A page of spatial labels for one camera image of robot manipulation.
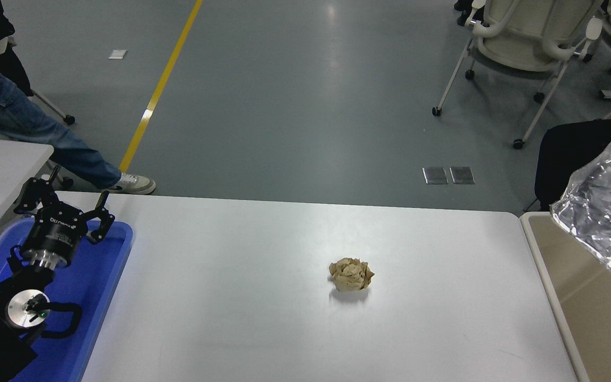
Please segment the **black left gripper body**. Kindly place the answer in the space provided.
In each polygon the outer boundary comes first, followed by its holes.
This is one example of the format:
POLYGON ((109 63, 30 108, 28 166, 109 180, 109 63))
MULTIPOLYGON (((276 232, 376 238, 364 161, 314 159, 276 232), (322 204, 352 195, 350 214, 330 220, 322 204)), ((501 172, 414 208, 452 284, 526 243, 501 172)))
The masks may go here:
POLYGON ((20 256, 31 264, 71 265, 88 225, 80 210, 39 211, 20 256))

